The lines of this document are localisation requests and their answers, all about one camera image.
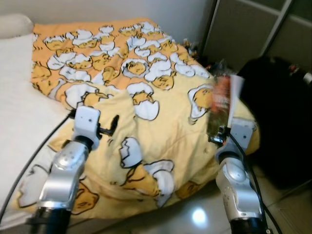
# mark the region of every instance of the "yellow blanket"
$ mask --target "yellow blanket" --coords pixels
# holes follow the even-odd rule
[[[68,109],[101,110],[103,128],[120,116],[115,134],[89,155],[74,215],[128,217],[187,198],[215,178],[216,146],[206,135],[213,77],[157,24],[35,25],[33,45],[36,89]],[[235,115],[253,119],[241,103]],[[72,128],[51,148],[59,151]],[[255,150],[258,132],[253,141]]]

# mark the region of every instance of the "bed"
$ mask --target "bed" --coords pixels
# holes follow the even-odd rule
[[[72,47],[63,47],[66,43]],[[120,114],[122,127],[116,138],[105,138],[105,143],[90,155],[79,188],[83,194],[87,191],[92,204],[73,211],[76,219],[72,223],[76,225],[69,232],[74,233],[86,218],[93,219],[80,225],[91,233],[121,218],[168,206],[214,179],[215,146],[206,146],[205,134],[209,107],[196,102],[200,91],[205,94],[212,87],[213,77],[149,19],[36,25],[34,33],[1,40],[0,51],[0,166],[6,178],[1,180],[0,201],[33,151],[68,114],[67,109],[80,105],[98,108],[106,118]],[[179,111],[170,101],[174,99],[179,100]],[[175,116],[176,124],[168,120],[170,116]],[[253,119],[242,104],[236,116]],[[102,126],[110,123],[107,119],[101,121]],[[51,160],[70,139],[71,129],[69,121],[38,154],[17,187],[1,229],[24,223],[33,212]],[[257,134],[251,151],[258,147]],[[139,159],[130,155],[138,148],[143,155]],[[113,155],[114,160],[103,159],[103,154]],[[183,154],[187,163],[180,162]],[[205,156],[200,167],[196,165],[199,156]],[[102,161],[110,167],[99,166]],[[131,183],[139,172],[148,180]],[[36,180],[27,180],[30,174],[36,174]],[[155,187],[147,189],[147,184]]]

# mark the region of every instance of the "black cord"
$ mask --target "black cord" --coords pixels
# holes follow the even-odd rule
[[[28,160],[28,162],[25,164],[25,166],[23,167],[22,171],[20,172],[20,174],[18,175],[18,177],[15,179],[5,201],[4,204],[1,208],[1,212],[0,212],[0,224],[2,221],[2,218],[4,216],[5,210],[9,204],[9,201],[20,181],[20,179],[22,178],[22,176],[24,175],[24,173],[26,172],[27,168],[29,167],[29,165],[32,163],[32,161],[34,160],[34,158],[37,156],[37,154],[39,153],[39,151],[42,149],[42,147],[45,145],[45,143],[51,138],[51,136],[60,128],[60,126],[63,125],[63,123],[73,115],[73,113],[71,112],[68,116],[65,117],[65,119],[63,119],[63,121],[61,123],[58,124],[58,126],[55,127],[55,129],[53,129],[53,131],[43,140],[43,142],[41,143],[41,145],[36,149],[36,151],[33,153],[33,155],[30,157],[30,159]]]
[[[243,162],[247,164],[247,160],[246,160],[246,154],[244,152],[244,150],[242,149],[242,147],[239,145],[239,143],[237,142],[237,140],[235,139],[235,137],[229,133],[229,137],[232,139],[232,141],[235,143],[235,145],[238,147],[239,151],[241,152],[241,154],[243,155]],[[254,181],[254,185],[255,185],[255,188],[256,188],[256,191],[258,193],[258,196],[259,196],[259,201],[260,201],[260,209],[261,209],[261,213],[262,213],[262,221],[265,225],[265,228],[268,229],[268,223],[267,223],[267,218],[265,217],[265,211],[264,209],[266,208],[267,210],[267,214],[268,216],[270,217],[270,219],[272,220],[274,226],[276,227],[276,230],[279,234],[282,234],[282,231],[279,227],[279,225],[277,224],[277,221],[274,219],[273,215],[270,213],[270,211],[268,210],[268,208],[265,206],[263,200],[262,200],[262,195],[261,195],[261,191],[260,191],[260,186],[259,186],[259,183],[258,183],[258,180],[255,176],[255,173],[254,173],[254,170],[253,170],[253,167],[252,166],[249,166],[249,171],[250,173],[252,174],[252,177],[253,177],[253,181]]]

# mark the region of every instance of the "white pillow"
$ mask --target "white pillow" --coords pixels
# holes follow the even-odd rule
[[[27,35],[33,32],[34,24],[22,14],[0,16],[0,39]]]

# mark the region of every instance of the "black bag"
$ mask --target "black bag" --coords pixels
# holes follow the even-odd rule
[[[260,126],[256,162],[280,188],[312,178],[312,89],[307,72],[280,58],[249,61],[242,101]]]

